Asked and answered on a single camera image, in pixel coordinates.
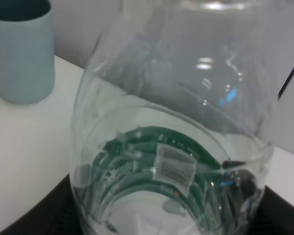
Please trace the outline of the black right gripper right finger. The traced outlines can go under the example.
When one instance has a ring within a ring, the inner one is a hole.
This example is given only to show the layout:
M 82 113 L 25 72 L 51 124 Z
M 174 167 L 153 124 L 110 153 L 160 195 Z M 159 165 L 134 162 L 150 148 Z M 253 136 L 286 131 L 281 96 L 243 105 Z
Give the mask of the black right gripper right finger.
M 265 187 L 248 235 L 294 235 L 294 206 Z

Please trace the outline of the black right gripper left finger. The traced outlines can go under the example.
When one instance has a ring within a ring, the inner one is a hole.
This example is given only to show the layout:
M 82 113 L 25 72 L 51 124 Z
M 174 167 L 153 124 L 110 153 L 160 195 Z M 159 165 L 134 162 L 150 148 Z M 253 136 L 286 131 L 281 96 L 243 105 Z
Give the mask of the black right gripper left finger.
M 69 176 L 0 235 L 81 235 Z

